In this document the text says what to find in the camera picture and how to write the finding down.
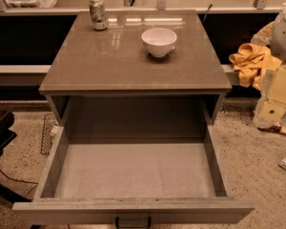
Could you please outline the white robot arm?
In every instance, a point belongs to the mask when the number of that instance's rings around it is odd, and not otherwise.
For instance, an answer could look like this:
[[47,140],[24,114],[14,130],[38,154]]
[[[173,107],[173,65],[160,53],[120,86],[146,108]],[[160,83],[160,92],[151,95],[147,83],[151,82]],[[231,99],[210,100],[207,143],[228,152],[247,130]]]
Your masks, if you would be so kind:
[[274,72],[267,71],[261,98],[255,107],[254,124],[260,130],[280,132],[279,120],[286,113],[286,4],[276,17],[270,38],[271,55],[282,61]]

